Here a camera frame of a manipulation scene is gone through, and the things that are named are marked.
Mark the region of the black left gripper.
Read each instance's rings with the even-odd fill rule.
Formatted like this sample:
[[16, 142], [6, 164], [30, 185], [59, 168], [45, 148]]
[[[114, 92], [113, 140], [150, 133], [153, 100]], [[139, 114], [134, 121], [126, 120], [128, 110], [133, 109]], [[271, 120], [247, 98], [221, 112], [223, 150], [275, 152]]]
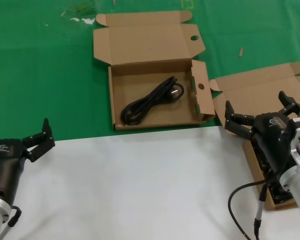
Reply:
[[20, 139], [0, 139], [0, 199], [13, 203], [24, 171], [26, 147], [34, 147], [27, 152], [27, 158], [34, 163], [55, 146], [51, 136], [51, 126], [45, 118], [40, 133]]

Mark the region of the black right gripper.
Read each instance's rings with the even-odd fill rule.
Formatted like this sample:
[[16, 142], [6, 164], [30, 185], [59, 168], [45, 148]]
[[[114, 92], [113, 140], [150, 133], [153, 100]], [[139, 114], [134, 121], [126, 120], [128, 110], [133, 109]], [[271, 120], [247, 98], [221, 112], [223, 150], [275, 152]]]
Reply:
[[288, 169], [291, 150], [289, 134], [286, 131], [290, 120], [288, 115], [294, 113], [299, 118], [300, 104], [293, 97], [287, 96], [284, 91], [279, 92], [278, 99], [283, 105], [279, 112], [263, 113], [256, 117], [235, 113], [230, 101], [227, 100], [224, 128], [243, 139], [252, 138], [274, 173], [282, 175]]

